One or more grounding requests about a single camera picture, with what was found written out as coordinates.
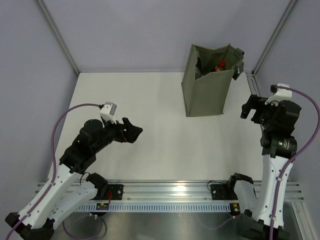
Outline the green Fairy dish soap bottle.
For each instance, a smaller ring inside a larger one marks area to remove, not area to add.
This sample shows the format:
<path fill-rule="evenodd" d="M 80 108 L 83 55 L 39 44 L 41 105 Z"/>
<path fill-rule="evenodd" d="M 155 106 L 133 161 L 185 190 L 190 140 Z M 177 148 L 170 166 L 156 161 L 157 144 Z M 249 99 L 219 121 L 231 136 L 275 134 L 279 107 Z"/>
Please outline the green Fairy dish soap bottle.
<path fill-rule="evenodd" d="M 225 60 L 222 60 L 215 68 L 214 70 L 216 72 L 221 72 L 221 71 L 224 71 L 226 68 L 226 61 Z"/>

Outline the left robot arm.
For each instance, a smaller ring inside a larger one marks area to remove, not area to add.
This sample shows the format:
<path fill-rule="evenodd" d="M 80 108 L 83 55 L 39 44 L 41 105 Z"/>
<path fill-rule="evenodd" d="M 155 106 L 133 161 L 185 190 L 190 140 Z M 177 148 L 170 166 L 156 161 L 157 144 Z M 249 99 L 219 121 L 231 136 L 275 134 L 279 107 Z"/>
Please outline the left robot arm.
<path fill-rule="evenodd" d="M 57 227 L 77 207 L 92 199 L 109 197 L 108 181 L 94 172 L 73 193 L 65 191 L 96 161 L 96 155 L 113 141 L 133 144 L 143 132 L 128 118 L 122 123 L 90 119 L 59 159 L 59 165 L 34 199 L 19 212 L 11 212 L 5 222 L 24 240 L 49 240 Z"/>

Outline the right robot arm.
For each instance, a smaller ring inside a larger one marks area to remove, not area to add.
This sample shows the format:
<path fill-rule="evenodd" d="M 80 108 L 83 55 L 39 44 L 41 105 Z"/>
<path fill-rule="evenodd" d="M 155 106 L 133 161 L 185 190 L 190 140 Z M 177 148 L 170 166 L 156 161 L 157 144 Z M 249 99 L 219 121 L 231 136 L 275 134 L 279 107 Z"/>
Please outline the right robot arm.
<path fill-rule="evenodd" d="M 251 177 L 235 173 L 229 178 L 226 192 L 239 202 L 236 234 L 249 240 L 288 240 L 283 207 L 293 167 L 290 159 L 298 149 L 292 133 L 301 107 L 287 99 L 268 100 L 252 94 L 242 105 L 240 117 L 246 119 L 251 110 L 255 110 L 251 121 L 263 127 L 260 139 L 263 173 L 259 193 L 255 192 Z"/>

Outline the olive green canvas bag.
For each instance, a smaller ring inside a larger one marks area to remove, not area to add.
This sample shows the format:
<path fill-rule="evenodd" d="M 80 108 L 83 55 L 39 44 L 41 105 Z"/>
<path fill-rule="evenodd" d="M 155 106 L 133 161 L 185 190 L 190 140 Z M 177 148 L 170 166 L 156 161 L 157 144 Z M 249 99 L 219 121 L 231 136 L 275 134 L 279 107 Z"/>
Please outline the olive green canvas bag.
<path fill-rule="evenodd" d="M 244 54 L 230 44 L 216 49 L 191 45 L 181 82 L 187 117 L 223 114 L 231 81 L 244 70 Z M 215 71 L 222 60 L 225 70 Z"/>

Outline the aluminium front rail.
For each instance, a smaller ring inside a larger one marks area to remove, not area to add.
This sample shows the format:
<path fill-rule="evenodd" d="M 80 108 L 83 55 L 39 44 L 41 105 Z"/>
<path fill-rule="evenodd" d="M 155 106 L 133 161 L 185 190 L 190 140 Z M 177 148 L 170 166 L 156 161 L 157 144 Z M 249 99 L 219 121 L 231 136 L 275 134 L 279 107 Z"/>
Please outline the aluminium front rail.
<path fill-rule="evenodd" d="M 71 194 L 80 186 L 80 180 L 76 180 L 62 193 L 60 199 Z M 224 195 L 221 190 L 210 190 L 211 185 L 222 185 L 207 181 L 119 181 L 109 180 L 108 185 L 123 185 L 118 190 L 122 199 L 118 202 L 159 202 L 159 203 L 209 203 L 209 202 L 238 202 L 231 194 Z M 287 182 L 285 190 L 285 202 L 304 202 L 304 195 L 298 182 Z"/>

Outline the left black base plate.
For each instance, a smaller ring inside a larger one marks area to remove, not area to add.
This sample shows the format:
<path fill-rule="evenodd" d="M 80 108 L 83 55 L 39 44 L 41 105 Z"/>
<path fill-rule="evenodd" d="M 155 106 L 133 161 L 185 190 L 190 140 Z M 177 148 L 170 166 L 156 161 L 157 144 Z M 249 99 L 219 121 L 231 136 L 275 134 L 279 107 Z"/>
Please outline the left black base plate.
<path fill-rule="evenodd" d="M 120 201 L 123 198 L 124 185 L 123 184 L 108 184 L 97 191 L 96 196 L 92 200 L 106 201 Z"/>

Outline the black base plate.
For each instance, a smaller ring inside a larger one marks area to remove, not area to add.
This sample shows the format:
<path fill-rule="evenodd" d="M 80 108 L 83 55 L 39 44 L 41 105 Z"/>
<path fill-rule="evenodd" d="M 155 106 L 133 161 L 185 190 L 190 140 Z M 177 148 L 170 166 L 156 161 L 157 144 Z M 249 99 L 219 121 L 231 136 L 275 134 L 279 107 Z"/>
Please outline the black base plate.
<path fill-rule="evenodd" d="M 123 184 L 108 184 L 97 191 L 96 196 L 92 200 L 106 201 L 120 201 L 123 198 L 124 185 Z"/>
<path fill-rule="evenodd" d="M 229 188 L 226 184 L 211 184 L 210 185 L 210 193 L 212 200 L 215 201 L 231 201 L 231 200 L 238 200 L 234 191 Z"/>

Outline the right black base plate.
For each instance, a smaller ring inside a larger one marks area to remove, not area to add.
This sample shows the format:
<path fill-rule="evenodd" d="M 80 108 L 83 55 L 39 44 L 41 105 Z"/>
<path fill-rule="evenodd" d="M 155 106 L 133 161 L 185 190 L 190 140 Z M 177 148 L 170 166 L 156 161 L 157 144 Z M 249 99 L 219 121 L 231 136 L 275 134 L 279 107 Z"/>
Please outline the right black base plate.
<path fill-rule="evenodd" d="M 226 184 L 211 184 L 210 185 L 210 193 L 212 200 L 215 201 L 231 201 L 231 200 L 238 200 L 234 191 L 229 188 Z"/>

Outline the right aluminium frame post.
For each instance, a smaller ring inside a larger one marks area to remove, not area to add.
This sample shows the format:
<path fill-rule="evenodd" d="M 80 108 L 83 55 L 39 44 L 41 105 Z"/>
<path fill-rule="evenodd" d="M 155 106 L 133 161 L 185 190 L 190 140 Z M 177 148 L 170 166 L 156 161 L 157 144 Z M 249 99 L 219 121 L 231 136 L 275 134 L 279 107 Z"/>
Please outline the right aluminium frame post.
<path fill-rule="evenodd" d="M 262 67 L 264 61 L 266 60 L 269 52 L 271 51 L 273 45 L 275 44 L 278 36 L 282 32 L 285 24 L 287 23 L 289 17 L 291 16 L 292 12 L 294 11 L 295 7 L 297 6 L 299 0 L 290 0 L 282 13 L 279 21 L 277 22 L 269 40 L 267 41 L 266 46 L 264 47 L 260 57 L 258 58 L 257 63 L 255 64 L 254 68 L 251 71 L 251 74 L 255 77 L 259 72 L 260 68 Z"/>

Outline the aluminium frame post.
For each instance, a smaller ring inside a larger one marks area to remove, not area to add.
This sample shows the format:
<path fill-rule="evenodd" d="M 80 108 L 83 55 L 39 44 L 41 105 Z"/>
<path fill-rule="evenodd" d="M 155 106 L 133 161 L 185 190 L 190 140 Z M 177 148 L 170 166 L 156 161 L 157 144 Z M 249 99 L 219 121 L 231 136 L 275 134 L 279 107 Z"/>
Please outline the aluminium frame post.
<path fill-rule="evenodd" d="M 65 43 L 63 36 L 61 35 L 54 18 L 52 17 L 49 8 L 47 7 L 44 0 L 34 0 L 35 5 L 40 11 L 40 14 L 43 16 L 44 21 L 46 22 L 50 32 L 52 33 L 53 37 L 55 38 L 56 43 L 58 44 L 61 52 L 63 53 L 65 59 L 67 60 L 69 66 L 78 77 L 80 75 L 80 70 L 76 61 L 74 60 L 67 44 Z"/>
<path fill-rule="evenodd" d="M 255 64 L 254 68 L 251 71 L 251 74 L 255 77 L 259 72 L 260 68 L 262 67 L 264 61 L 266 60 L 269 52 L 271 51 L 273 45 L 275 44 L 278 36 L 282 32 L 285 24 L 287 23 L 289 17 L 291 16 L 292 12 L 294 11 L 295 7 L 297 6 L 299 0 L 290 0 L 282 13 L 279 21 L 277 22 L 269 40 L 267 41 L 266 46 L 264 47 L 260 57 L 258 58 L 257 63 Z"/>

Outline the left aluminium frame post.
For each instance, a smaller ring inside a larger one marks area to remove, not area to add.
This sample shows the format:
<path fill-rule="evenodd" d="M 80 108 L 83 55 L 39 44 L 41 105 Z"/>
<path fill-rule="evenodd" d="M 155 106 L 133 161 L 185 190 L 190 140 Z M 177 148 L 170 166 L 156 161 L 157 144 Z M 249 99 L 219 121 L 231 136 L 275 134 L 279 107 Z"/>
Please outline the left aluminium frame post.
<path fill-rule="evenodd" d="M 40 14 L 43 16 L 44 21 L 46 22 L 50 32 L 52 33 L 53 37 L 55 38 L 56 43 L 58 44 L 61 52 L 63 53 L 65 59 L 67 60 L 69 66 L 78 77 L 80 75 L 80 70 L 76 61 L 74 60 L 67 44 L 65 43 L 63 36 L 61 35 L 54 18 L 52 17 L 49 8 L 47 7 L 44 0 L 34 0 L 35 5 L 40 11 Z"/>

